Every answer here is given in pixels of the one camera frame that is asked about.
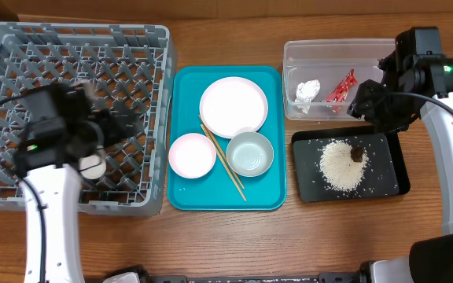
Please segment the pink bowl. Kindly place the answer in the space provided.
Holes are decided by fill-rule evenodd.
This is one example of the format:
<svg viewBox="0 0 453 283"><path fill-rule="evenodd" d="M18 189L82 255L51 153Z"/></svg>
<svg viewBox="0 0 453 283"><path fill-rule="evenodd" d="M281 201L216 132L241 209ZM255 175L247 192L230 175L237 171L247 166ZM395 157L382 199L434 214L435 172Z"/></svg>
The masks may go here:
<svg viewBox="0 0 453 283"><path fill-rule="evenodd" d="M168 160L177 175L190 179L201 178L215 164L215 146L203 134L184 134L172 143Z"/></svg>

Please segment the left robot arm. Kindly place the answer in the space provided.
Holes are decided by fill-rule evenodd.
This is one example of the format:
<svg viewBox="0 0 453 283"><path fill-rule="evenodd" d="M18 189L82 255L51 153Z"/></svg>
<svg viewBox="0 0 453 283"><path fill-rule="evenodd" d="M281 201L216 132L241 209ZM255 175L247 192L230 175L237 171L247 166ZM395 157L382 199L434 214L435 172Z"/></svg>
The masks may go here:
<svg viewBox="0 0 453 283"><path fill-rule="evenodd" d="M53 110L29 123L14 156L24 193L26 282L82 282L78 199L106 170L105 148L134 135L130 109Z"/></svg>

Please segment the grey-green bowl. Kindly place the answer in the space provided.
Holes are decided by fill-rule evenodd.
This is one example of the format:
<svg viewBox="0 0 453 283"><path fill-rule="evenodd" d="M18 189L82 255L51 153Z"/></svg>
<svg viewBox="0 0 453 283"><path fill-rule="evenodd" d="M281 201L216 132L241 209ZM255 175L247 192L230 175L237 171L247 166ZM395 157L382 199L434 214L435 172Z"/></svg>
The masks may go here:
<svg viewBox="0 0 453 283"><path fill-rule="evenodd" d="M270 141L258 132L244 132L233 137L226 148L226 158L235 173L244 177L264 174L274 160Z"/></svg>

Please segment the pile of white rice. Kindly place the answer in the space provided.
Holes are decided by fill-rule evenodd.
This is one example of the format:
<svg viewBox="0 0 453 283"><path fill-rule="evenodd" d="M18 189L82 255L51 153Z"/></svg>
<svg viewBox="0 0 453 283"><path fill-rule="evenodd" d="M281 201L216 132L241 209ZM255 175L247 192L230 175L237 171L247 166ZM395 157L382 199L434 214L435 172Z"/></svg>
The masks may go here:
<svg viewBox="0 0 453 283"><path fill-rule="evenodd" d="M353 145L346 141L332 140L322 148L319 160L319 171L331 189L351 192L359 187L364 179L369 163L367 151L364 149L363 161L352 161L350 151Z"/></svg>

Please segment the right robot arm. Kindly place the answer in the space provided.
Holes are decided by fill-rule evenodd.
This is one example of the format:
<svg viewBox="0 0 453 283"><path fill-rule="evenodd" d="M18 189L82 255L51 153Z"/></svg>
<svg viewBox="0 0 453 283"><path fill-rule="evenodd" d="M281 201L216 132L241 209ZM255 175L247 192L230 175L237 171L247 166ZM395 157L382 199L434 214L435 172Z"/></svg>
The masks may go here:
<svg viewBox="0 0 453 283"><path fill-rule="evenodd" d="M380 83L359 85L348 114L380 131L419 118L429 133L443 203L442 236L412 245L407 256L368 263L371 282L453 282L453 59L443 55L380 60Z"/></svg>

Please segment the white paper cup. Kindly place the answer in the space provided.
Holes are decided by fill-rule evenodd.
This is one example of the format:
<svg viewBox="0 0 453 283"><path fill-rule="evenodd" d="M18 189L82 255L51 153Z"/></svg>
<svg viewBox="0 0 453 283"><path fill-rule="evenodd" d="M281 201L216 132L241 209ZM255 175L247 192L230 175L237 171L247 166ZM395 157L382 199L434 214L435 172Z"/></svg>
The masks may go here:
<svg viewBox="0 0 453 283"><path fill-rule="evenodd" d="M81 158L79 160L79 172L87 179L94 180L100 178L106 171L104 151L97 151L93 155Z"/></svg>

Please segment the red snack wrapper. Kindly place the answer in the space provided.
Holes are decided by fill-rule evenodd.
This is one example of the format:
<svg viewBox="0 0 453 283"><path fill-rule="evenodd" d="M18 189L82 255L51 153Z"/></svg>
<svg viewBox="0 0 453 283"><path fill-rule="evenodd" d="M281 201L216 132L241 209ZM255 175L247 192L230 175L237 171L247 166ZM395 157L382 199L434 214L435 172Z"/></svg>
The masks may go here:
<svg viewBox="0 0 453 283"><path fill-rule="evenodd" d="M355 70L351 69L349 73L337 84L337 86L326 95L323 102L345 102L350 89L357 84L357 79L355 78L354 72Z"/></svg>

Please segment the brown food chunk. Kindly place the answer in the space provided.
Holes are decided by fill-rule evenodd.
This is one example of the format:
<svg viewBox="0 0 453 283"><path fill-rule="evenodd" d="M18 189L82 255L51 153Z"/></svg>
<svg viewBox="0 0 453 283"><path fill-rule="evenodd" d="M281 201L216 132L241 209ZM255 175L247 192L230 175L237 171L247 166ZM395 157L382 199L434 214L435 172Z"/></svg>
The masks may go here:
<svg viewBox="0 0 453 283"><path fill-rule="evenodd" d="M363 161L364 148L361 146L353 146L350 151L350 156L353 162L361 163Z"/></svg>

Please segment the white tissue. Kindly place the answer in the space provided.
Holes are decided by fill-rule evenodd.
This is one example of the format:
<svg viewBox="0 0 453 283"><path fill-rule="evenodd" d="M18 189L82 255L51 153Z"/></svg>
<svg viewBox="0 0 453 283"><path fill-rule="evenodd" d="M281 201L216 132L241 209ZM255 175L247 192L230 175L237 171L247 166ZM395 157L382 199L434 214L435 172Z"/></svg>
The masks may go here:
<svg viewBox="0 0 453 283"><path fill-rule="evenodd" d="M320 82L317 79L297 85L295 102L304 114L308 114L310 103L317 97L320 87Z"/></svg>

